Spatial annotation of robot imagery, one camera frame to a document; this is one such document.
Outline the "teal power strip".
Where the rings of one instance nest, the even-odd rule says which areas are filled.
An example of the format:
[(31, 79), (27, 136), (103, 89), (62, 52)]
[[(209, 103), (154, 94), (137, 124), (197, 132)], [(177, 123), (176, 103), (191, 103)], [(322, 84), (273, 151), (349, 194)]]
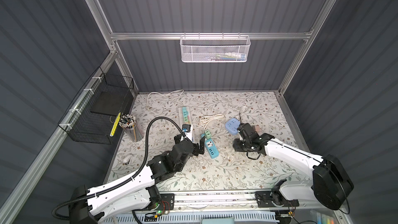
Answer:
[(213, 141), (213, 139), (212, 138), (208, 139), (205, 134), (201, 134), (201, 139), (202, 138), (204, 138), (204, 144), (205, 144), (205, 147), (206, 147), (210, 157), (212, 159), (215, 159), (216, 157), (218, 157), (219, 156), (219, 151), (218, 151), (218, 149), (216, 147), (216, 144)]

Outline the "white multicolour power strip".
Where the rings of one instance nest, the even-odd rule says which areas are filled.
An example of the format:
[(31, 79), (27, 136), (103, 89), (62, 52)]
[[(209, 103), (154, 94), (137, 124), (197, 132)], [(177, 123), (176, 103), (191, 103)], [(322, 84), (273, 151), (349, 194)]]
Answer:
[(178, 109), (179, 123), (181, 129), (186, 136), (194, 143), (193, 137), (193, 123), (191, 119), (191, 111), (188, 106), (183, 106)]

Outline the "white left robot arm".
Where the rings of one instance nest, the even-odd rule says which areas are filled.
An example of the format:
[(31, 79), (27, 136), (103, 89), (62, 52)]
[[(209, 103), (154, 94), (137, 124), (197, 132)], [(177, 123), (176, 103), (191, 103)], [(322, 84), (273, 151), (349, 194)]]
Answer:
[(181, 172), (189, 158), (205, 152), (205, 137), (193, 143), (190, 134), (184, 132), (191, 129), (189, 126), (180, 127), (167, 117), (164, 120), (172, 123), (179, 132), (172, 150), (148, 160), (150, 130), (147, 129), (143, 163), (137, 171), (105, 185), (76, 188), (69, 201), (52, 210), (52, 216), (71, 224), (98, 224), (125, 211), (157, 207), (162, 199), (156, 185)]

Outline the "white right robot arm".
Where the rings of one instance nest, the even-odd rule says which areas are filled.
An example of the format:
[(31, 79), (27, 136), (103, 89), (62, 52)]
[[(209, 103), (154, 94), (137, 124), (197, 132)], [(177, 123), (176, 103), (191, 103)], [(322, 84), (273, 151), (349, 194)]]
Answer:
[(237, 152), (256, 152), (259, 155), (279, 159), (308, 176), (307, 180), (293, 182), (282, 179), (276, 183), (266, 199), (276, 207), (297, 200), (318, 201), (328, 209), (337, 211), (347, 203), (354, 184), (340, 160), (333, 156), (321, 156), (287, 145), (276, 137), (259, 135), (248, 123), (237, 127), (239, 138), (233, 142)]

